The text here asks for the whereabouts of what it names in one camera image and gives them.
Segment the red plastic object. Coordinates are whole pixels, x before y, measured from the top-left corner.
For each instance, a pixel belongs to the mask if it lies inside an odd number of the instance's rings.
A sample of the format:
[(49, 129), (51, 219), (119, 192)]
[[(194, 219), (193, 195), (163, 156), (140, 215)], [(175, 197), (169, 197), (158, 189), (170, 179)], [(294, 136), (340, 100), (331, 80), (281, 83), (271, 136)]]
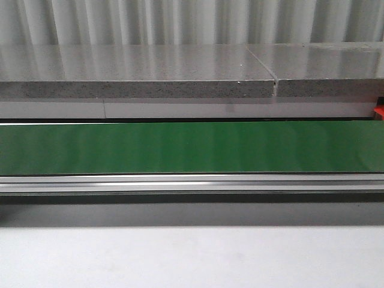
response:
[(384, 97), (379, 97), (374, 108), (374, 120), (384, 120)]

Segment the white pleated curtain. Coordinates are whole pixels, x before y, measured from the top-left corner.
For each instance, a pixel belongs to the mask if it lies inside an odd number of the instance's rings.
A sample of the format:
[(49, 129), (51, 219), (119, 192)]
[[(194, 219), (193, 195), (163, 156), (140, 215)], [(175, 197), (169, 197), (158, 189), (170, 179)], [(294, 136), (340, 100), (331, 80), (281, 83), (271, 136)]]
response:
[(383, 40), (382, 1), (2, 1), (2, 44)]

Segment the green conveyor belt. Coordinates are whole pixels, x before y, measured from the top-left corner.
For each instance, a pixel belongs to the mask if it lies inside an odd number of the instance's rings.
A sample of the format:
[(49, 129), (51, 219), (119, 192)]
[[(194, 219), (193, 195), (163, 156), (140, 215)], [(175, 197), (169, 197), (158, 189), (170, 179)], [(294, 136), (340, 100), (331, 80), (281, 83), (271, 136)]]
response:
[(381, 121), (1, 127), (3, 176), (382, 171)]

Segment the aluminium conveyor side rail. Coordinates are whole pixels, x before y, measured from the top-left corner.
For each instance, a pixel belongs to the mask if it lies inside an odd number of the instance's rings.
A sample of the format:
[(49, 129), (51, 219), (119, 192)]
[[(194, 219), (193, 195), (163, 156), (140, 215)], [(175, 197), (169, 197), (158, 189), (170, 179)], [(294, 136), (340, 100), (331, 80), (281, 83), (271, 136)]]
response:
[(3, 176), (3, 204), (381, 202), (382, 173)]

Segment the grey stone counter slab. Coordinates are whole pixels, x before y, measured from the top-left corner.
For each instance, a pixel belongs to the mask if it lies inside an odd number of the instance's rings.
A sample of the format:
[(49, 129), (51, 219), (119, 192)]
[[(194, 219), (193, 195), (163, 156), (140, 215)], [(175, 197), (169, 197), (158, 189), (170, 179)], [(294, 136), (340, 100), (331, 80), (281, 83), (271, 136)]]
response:
[(1, 46), (2, 98), (382, 95), (380, 43)]

